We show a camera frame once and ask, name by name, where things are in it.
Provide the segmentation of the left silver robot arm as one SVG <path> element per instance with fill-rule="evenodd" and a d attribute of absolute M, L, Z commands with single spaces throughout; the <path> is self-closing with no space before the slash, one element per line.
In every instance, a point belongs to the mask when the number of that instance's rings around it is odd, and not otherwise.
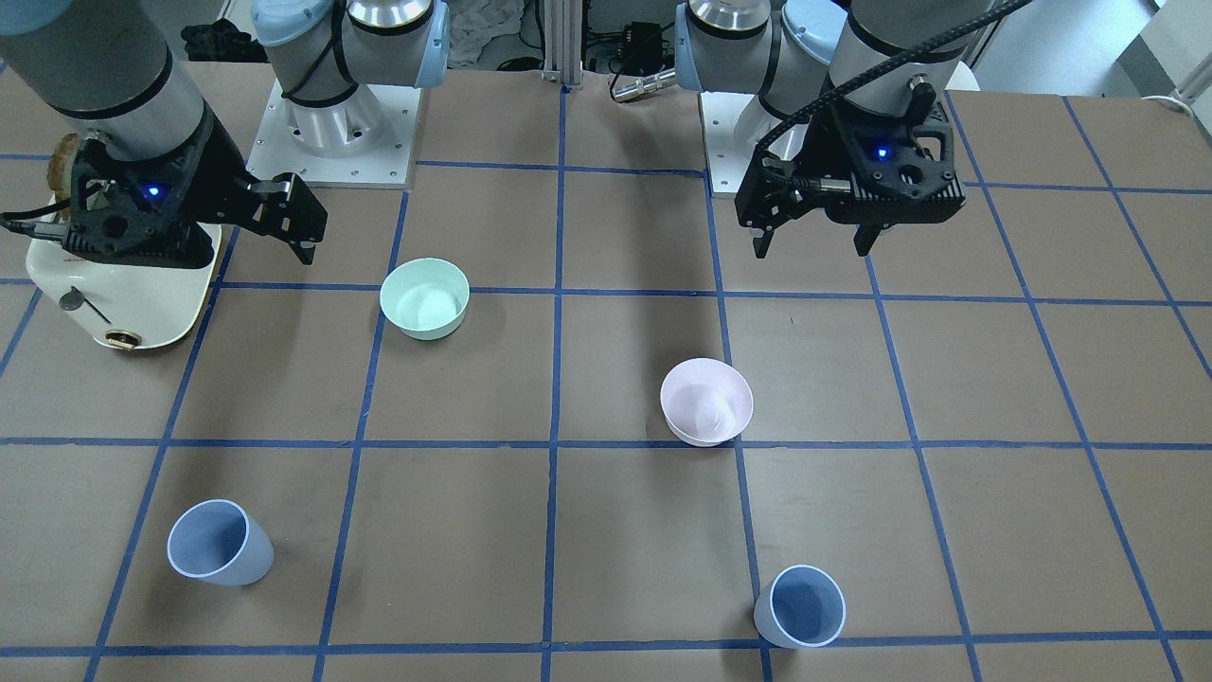
<path fill-rule="evenodd" d="M 858 256 L 884 230 L 943 224 L 966 204 L 951 121 L 941 103 L 970 36 L 844 86 L 991 8 L 989 1 L 684 1 L 675 10 L 678 82 L 751 94 L 758 124 L 733 206 L 766 258 L 774 231 L 823 210 L 856 228 Z"/>

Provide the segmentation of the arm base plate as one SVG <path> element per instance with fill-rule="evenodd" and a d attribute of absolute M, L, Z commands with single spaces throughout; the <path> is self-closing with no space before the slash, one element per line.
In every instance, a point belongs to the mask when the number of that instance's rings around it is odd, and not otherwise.
<path fill-rule="evenodd" d="M 350 99 L 307 108 L 274 84 L 246 168 L 261 178 L 290 172 L 311 188 L 410 187 L 424 90 L 360 86 Z"/>
<path fill-rule="evenodd" d="M 701 118 L 711 195 L 736 197 L 753 149 L 781 122 L 766 111 L 758 94 L 702 92 Z"/>

